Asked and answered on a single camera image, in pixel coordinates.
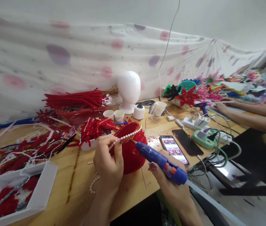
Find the white power strip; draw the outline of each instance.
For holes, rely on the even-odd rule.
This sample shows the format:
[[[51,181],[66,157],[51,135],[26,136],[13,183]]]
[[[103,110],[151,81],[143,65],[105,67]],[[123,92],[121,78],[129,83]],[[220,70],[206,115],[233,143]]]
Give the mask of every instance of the white power strip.
[[[201,130],[201,129],[207,129],[209,128],[209,126],[207,126],[207,124],[210,122],[209,118],[204,118],[204,120],[200,119],[201,122],[197,122],[197,120],[193,120],[192,122],[189,121],[188,117],[185,117],[184,120],[181,121],[181,123],[186,126],[189,127],[193,130]],[[208,134],[212,135],[214,132],[212,132],[213,130],[209,130]],[[232,138],[231,135],[225,133],[225,132],[221,132],[221,136],[220,136],[220,143],[223,144],[229,144],[230,142],[232,142]]]

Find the green power strip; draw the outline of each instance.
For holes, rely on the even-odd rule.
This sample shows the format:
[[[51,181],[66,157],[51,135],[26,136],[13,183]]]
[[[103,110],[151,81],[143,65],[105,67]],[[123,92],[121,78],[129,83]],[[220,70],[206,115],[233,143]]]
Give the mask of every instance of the green power strip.
[[[200,138],[197,136],[197,134],[199,133],[200,130],[196,130],[193,135],[192,135],[192,139],[193,141],[195,141],[196,143],[200,144],[201,146],[207,148],[207,149],[212,149],[215,146],[215,142],[211,141],[210,139],[208,139],[207,137],[203,137]]]

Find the black smartphone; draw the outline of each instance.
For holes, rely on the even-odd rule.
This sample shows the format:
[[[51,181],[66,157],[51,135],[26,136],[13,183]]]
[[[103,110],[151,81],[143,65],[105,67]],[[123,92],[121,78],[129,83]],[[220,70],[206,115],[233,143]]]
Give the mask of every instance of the black smartphone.
[[[174,156],[179,161],[182,161],[185,166],[189,166],[190,163],[182,153],[180,147],[176,143],[174,137],[172,136],[160,136],[160,140],[164,146],[164,149],[167,150],[172,156]]]
[[[195,144],[184,130],[172,130],[176,138],[190,156],[203,155],[203,151]]]

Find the floor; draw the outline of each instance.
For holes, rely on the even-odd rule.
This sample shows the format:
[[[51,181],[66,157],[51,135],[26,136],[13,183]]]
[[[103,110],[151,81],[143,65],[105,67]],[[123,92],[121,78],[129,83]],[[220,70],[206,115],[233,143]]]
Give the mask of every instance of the floor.
[[[225,188],[210,172],[208,176],[213,183],[213,189],[207,193],[223,207],[235,215],[246,225],[266,225],[266,196],[224,196],[220,194],[219,189]],[[210,184],[206,176],[195,177],[202,185],[210,190]],[[205,226],[213,225],[199,204],[195,201],[200,217]],[[236,226],[231,220],[228,220],[230,226]]]

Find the wooden table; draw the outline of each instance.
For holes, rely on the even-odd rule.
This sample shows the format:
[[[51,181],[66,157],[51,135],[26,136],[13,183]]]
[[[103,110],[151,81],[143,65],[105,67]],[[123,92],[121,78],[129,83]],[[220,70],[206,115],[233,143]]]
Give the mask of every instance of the wooden table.
[[[118,106],[112,106],[112,110],[117,110]],[[183,120],[185,116],[192,116],[193,111],[187,111],[175,105],[168,103],[166,108],[175,118]],[[152,137],[151,147],[156,150],[162,148],[159,141],[160,135],[172,135],[172,130],[180,129],[174,121],[167,121],[166,116],[162,116],[159,119],[154,119],[156,122],[150,119],[148,114],[148,109],[146,109],[145,117],[141,121],[142,129],[146,129],[146,137]],[[125,118],[129,117],[132,121],[135,121],[131,116],[125,115]],[[222,125],[227,125],[221,117],[216,117],[216,120]],[[242,133],[246,128],[241,127],[234,122],[229,122],[231,128],[239,133]],[[211,120],[209,126],[218,127],[218,125]],[[9,132],[4,134],[0,138],[0,148],[6,145],[14,144],[17,139],[24,137],[37,129],[33,126],[21,126],[12,128]],[[186,131],[188,134],[192,134],[194,130],[190,129]],[[184,155],[190,162],[190,166],[193,167],[199,162],[197,157],[189,156],[181,144],[178,142]],[[206,149],[200,146],[204,155],[204,159],[209,154],[213,152],[213,149]],[[64,152],[55,155],[51,158],[51,161],[58,165],[58,172],[52,187],[48,205],[45,211],[23,219],[21,221],[15,222],[13,225],[79,225],[85,214],[87,214],[94,195],[90,193],[90,185],[95,179],[95,168],[94,165],[88,165],[94,156],[95,150],[81,151],[78,159],[78,164],[75,170],[75,176],[72,185],[72,191],[70,196],[70,201],[66,204],[68,188],[70,183],[71,174],[73,171],[73,165],[76,159],[78,148],[66,148]],[[119,186],[118,193],[112,204],[110,211],[111,220],[117,218],[154,192],[159,189],[159,185],[150,171],[148,171],[148,162],[143,165],[138,171],[124,175]]]

